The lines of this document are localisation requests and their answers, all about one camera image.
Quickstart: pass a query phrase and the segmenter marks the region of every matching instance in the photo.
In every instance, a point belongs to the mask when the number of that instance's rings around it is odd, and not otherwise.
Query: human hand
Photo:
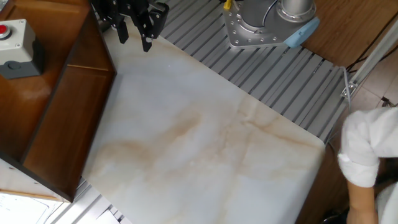
[[[350,208],[347,224],[378,224],[379,218],[376,211],[360,211]]]

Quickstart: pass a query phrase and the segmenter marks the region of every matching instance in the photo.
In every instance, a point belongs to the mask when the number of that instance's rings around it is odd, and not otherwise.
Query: wooden panel
[[[0,77],[0,150],[21,160],[83,25],[88,7],[55,2],[9,2],[1,20],[26,19],[45,49],[41,76]]]
[[[321,23],[304,47],[335,65],[353,63],[398,11],[398,1],[315,0]]]
[[[98,32],[98,26],[93,14],[90,14],[82,28],[77,48],[69,66],[94,68],[99,70],[114,71],[108,58],[108,50],[103,38]]]
[[[36,180],[24,174],[6,161],[0,159],[0,192],[5,194],[18,194],[35,198],[62,200],[60,196],[50,189],[39,184]]]
[[[23,165],[73,196],[113,73],[67,67]]]

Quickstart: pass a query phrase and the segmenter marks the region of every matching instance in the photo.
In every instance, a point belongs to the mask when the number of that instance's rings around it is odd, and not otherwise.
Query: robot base
[[[243,2],[235,2],[229,10],[224,9],[223,17],[231,46],[238,49],[275,47],[285,45],[265,27],[253,27],[245,23],[241,16]]]

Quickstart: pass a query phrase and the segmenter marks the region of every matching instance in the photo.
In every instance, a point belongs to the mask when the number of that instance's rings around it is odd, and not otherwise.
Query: black cable
[[[383,56],[379,62],[383,61],[384,59],[386,59],[388,56],[390,56],[392,53],[394,53],[396,50],[398,49],[398,45],[396,45],[392,50],[390,50],[387,54],[385,54],[385,56]],[[357,63],[362,62],[364,60],[366,60],[368,57],[362,58],[361,60],[359,60]],[[358,69],[350,71],[350,73],[354,73],[357,72]]]
[[[385,31],[385,29],[387,29],[387,27],[391,24],[392,21],[394,21],[396,19],[396,17],[398,16],[398,12],[396,12],[394,14],[394,16],[387,22],[387,24],[385,24],[385,26],[380,30],[380,32],[378,33],[378,35],[374,38],[374,40],[368,45],[368,47],[366,47],[365,51],[358,57],[358,59],[355,60],[354,63],[352,63],[351,65],[348,65],[347,67],[347,71],[350,71],[354,65],[356,65],[359,62],[362,62],[363,60],[366,60],[366,58],[362,58],[363,55],[366,54],[366,52],[373,46],[373,44],[377,41],[377,39],[381,36],[381,34]]]

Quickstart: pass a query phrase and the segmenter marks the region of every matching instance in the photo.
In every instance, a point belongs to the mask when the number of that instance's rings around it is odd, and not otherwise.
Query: wooden floor
[[[352,112],[357,110],[371,110],[382,106],[384,96],[394,104],[398,103],[398,50],[380,62],[363,82],[352,101]],[[336,137],[331,145],[340,148],[340,130],[345,118],[349,115],[348,109],[336,123]],[[329,145],[322,166],[314,181],[303,209],[296,224],[319,224],[324,214],[330,210],[343,211],[348,208],[348,191],[346,181],[337,163],[336,152]]]
[[[397,0],[315,0],[315,4],[321,23],[303,46],[345,67],[398,12]]]

